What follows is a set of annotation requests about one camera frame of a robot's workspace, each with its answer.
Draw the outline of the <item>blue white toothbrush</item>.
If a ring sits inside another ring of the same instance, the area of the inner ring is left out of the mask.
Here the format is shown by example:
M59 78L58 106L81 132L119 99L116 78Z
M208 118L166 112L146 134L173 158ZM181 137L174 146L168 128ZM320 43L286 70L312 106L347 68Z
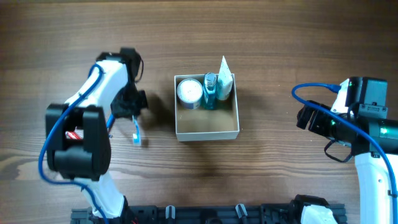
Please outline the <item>blue white toothbrush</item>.
M133 122L135 130L136 130L136 132L133 133L133 135L132 135L133 145L140 146L141 142L142 142L141 141L141 133L140 133L139 124L138 124L135 116L132 117L132 122Z

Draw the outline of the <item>white lotion tube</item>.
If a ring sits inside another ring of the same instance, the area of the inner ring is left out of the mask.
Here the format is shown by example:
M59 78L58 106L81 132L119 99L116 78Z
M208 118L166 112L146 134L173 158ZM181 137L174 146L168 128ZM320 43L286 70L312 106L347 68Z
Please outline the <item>white lotion tube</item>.
M216 84L216 97L218 100L227 100L233 86L233 76L225 57L222 58Z

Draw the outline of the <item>blue mouthwash bottle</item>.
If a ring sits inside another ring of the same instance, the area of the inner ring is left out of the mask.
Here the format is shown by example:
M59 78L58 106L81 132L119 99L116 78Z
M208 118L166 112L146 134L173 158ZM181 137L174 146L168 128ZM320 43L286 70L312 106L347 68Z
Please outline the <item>blue mouthwash bottle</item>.
M217 76L214 73L206 73L203 80L203 106L207 110L214 110L216 107L216 82Z

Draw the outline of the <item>white round jar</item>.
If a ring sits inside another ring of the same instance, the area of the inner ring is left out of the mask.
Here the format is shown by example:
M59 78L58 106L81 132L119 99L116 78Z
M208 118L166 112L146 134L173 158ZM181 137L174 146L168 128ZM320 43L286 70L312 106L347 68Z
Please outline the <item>white round jar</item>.
M186 78L178 84L177 96L185 109L195 110L201 104L203 87L198 80Z

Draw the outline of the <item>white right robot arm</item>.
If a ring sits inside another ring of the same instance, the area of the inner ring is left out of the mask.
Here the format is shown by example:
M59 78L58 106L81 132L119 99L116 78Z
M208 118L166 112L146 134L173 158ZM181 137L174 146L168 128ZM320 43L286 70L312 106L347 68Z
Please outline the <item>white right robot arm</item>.
M329 107L296 94L303 104L297 127L308 129L334 143L350 147L343 162L354 160L359 180L361 223L397 223L397 121L387 118L387 81L350 77L339 85L308 83L324 87L337 98Z

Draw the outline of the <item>red green toothpaste tube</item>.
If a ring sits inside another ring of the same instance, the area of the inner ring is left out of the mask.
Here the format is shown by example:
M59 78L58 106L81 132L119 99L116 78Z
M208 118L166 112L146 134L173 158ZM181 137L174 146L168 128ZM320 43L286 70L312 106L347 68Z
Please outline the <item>red green toothpaste tube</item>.
M65 135L69 138L69 139L82 139L82 137L80 135L78 135L76 132L71 132L71 131L67 131L65 133Z

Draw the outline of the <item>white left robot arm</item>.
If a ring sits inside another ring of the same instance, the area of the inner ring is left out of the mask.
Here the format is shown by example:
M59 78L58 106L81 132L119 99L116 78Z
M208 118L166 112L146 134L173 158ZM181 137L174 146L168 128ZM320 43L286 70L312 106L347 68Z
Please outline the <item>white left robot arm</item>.
M136 88L144 61L134 48L102 52L83 86L45 114L46 140L39 155L41 178L53 185L76 185L91 205L87 223L135 223L126 197L108 171L109 132L115 119L137 121L147 109L146 93Z

